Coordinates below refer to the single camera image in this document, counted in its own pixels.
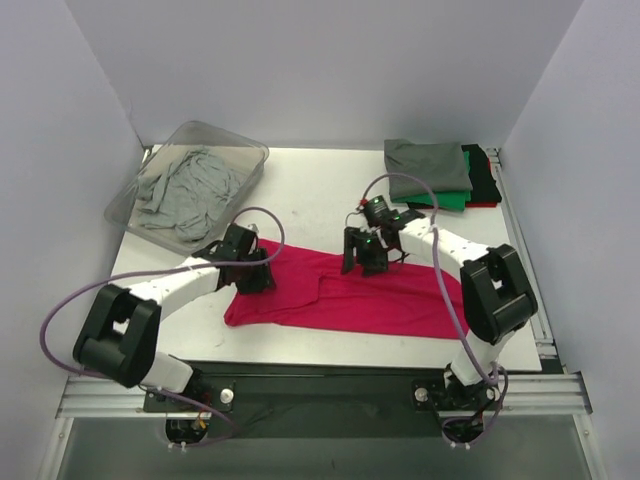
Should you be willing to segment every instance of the pink shirt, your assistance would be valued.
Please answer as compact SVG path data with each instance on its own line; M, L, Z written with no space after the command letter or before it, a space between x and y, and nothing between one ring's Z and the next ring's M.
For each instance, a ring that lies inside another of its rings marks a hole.
M269 254L278 246L269 240L260 245ZM341 266L342 255L287 245L271 263L276 288L236 295L225 323L458 338L433 268L394 264L387 273L365 278L359 266L347 275L340 274ZM466 333L460 284L447 274L445 283Z

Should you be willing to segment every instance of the white tabletop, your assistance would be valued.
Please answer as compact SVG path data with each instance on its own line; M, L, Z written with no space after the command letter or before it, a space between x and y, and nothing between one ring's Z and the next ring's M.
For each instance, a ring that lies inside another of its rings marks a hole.
M264 176L245 205L273 211L285 226L289 245L342 253L345 215L357 205L369 182L383 173L381 151L274 148ZM370 195L387 192L388 182L382 180ZM238 222L255 223L260 237L278 240L276 226L263 214L247 213ZM509 242L500 208L441 212L436 222L479 243L497 246ZM169 268L182 260L179 255L126 233L113 273ZM460 347L457 340L269 324L228 327L223 314L234 295L235 289L227 287L200 297L171 315L160 328L158 349L188 360L437 368L451 362ZM507 344L500 362L508 370L541 369L529 325Z

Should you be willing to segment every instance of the black cloth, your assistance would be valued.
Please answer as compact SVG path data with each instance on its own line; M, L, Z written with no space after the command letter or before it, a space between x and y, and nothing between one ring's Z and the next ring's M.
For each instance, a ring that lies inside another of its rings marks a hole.
M469 179L473 185L467 204L502 202L484 150L479 145L462 145L462 151L469 152Z

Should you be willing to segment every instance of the glass panel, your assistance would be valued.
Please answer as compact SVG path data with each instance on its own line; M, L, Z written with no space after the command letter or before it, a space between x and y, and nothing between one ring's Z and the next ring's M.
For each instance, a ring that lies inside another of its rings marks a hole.
M59 480L589 478L573 419L503 417L471 451L441 438L234 439L169 451L158 419L76 419Z

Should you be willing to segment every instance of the black clamp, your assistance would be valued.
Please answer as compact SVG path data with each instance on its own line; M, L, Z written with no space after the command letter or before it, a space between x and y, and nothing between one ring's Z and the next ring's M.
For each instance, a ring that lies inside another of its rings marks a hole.
M193 257L203 258L210 262L252 262L268 258L266 248L256 248L258 234L251 229L232 223L227 227L222 240L216 240L202 250L198 250ZM261 293L264 290L275 288L276 283L271 274L268 263L253 267L226 266L219 267L218 288L236 284L241 295Z
M402 213L398 213L398 210L390 210L382 195L363 201L359 211L364 214L370 228L378 229L380 236L375 231L346 227L342 274L353 270L356 263L362 265L362 275L365 277L386 272L389 270L389 251L393 249L402 251L398 232L412 220L424 218L424 215L416 210L407 210Z

